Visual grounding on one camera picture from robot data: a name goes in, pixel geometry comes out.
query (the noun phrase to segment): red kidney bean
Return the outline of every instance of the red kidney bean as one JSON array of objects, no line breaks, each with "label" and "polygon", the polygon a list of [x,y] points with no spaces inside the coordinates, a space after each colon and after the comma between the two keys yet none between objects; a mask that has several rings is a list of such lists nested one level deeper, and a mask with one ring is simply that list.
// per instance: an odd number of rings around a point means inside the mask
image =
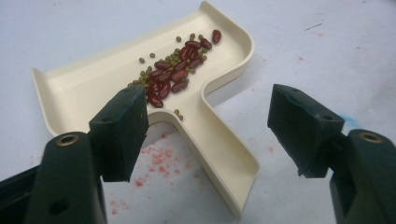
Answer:
[{"label": "red kidney bean", "polygon": [[170,64],[169,62],[156,62],[154,64],[154,67],[156,67],[157,69],[166,70],[166,69],[172,67],[172,64]]},{"label": "red kidney bean", "polygon": [[187,77],[189,75],[189,72],[187,70],[178,70],[172,75],[172,81],[175,83],[178,83],[181,81],[183,78]]},{"label": "red kidney bean", "polygon": [[174,70],[168,70],[164,72],[162,75],[158,76],[158,80],[163,83],[165,81],[169,81],[171,79],[172,74],[174,73]]},{"label": "red kidney bean", "polygon": [[178,57],[180,58],[181,61],[186,61],[189,58],[190,53],[191,53],[191,47],[186,46],[180,50]]},{"label": "red kidney bean", "polygon": [[188,85],[189,85],[189,83],[187,83],[187,82],[185,82],[185,81],[181,81],[181,82],[175,83],[175,84],[172,86],[171,91],[172,91],[173,93],[180,92],[180,91],[186,89]]},{"label": "red kidney bean", "polygon": [[221,40],[221,31],[220,30],[214,30],[212,32],[212,42],[217,44]]},{"label": "red kidney bean", "polygon": [[155,92],[150,92],[148,94],[148,101],[156,108],[162,108],[163,107],[163,101],[160,100],[157,94]]},{"label": "red kidney bean", "polygon": [[201,39],[201,46],[206,49],[212,49],[212,44],[206,38]]},{"label": "red kidney bean", "polygon": [[160,88],[160,92],[158,93],[158,97],[163,100],[165,99],[168,95],[169,92],[171,91],[171,82],[170,81],[165,81]]},{"label": "red kidney bean", "polygon": [[151,88],[152,91],[159,91],[160,90],[161,84],[160,84],[160,82],[157,79],[150,78],[148,80],[148,84],[149,84],[149,87]]},{"label": "red kidney bean", "polygon": [[181,70],[181,69],[185,69],[187,67],[188,63],[186,61],[182,61],[180,63],[178,63],[177,65],[175,65],[175,70]]},{"label": "red kidney bean", "polygon": [[198,65],[200,65],[200,64],[202,64],[202,63],[204,63],[204,60],[202,60],[201,58],[198,57],[198,58],[192,60],[192,61],[189,63],[189,67],[190,67],[190,68],[196,68],[196,67],[198,67]]},{"label": "red kidney bean", "polygon": [[194,40],[189,40],[186,43],[184,43],[184,45],[188,46],[188,47],[195,48],[195,49],[200,49],[201,48],[201,43],[197,42],[197,41],[194,41]]},{"label": "red kidney bean", "polygon": [[150,77],[158,77],[160,74],[162,74],[163,73],[163,70],[162,69],[157,69],[157,70],[154,70],[154,71],[152,71],[150,74],[149,74],[149,76]]},{"label": "red kidney bean", "polygon": [[190,53],[190,55],[189,55],[189,58],[190,58],[191,60],[193,60],[193,59],[195,59],[195,58],[198,56],[198,54],[199,54],[198,49],[192,49],[192,51],[191,51],[191,53]]}]

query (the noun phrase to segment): plastic tray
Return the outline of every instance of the plastic tray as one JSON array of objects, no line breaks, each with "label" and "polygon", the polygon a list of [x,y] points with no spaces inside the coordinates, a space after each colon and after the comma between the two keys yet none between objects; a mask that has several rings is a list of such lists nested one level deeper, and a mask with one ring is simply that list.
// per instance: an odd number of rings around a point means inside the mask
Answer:
[{"label": "plastic tray", "polygon": [[[49,131],[53,135],[87,132],[93,116],[120,89],[137,79],[140,71],[183,46],[184,42],[175,41],[176,36],[183,40],[191,33],[211,36],[214,29],[221,30],[222,39],[207,53],[208,60],[196,74],[189,75],[189,87],[171,93],[163,101],[164,108],[148,105],[148,120],[150,125],[169,122],[177,127],[223,200],[240,218],[259,164],[205,96],[245,71],[254,44],[245,30],[207,2],[179,21],[91,58],[46,73],[33,68]],[[151,52],[156,54],[155,59],[150,59]],[[138,59],[145,55],[146,63],[142,64]],[[174,114],[175,109],[180,110],[183,121]]]}]

